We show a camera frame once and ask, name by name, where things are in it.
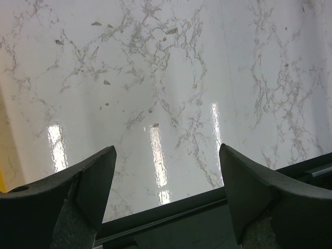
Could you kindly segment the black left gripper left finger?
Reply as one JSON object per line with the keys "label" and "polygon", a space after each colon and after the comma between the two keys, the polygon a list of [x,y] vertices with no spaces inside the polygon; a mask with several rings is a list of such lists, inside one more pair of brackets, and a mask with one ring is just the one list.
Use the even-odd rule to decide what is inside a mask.
{"label": "black left gripper left finger", "polygon": [[116,164],[109,146],[1,194],[1,248],[93,248]]}

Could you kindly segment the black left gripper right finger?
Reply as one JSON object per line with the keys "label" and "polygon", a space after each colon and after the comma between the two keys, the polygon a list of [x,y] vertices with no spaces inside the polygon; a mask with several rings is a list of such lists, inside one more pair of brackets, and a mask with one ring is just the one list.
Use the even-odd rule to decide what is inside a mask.
{"label": "black left gripper right finger", "polygon": [[331,154],[278,170],[225,144],[219,158],[242,248],[331,248]]}

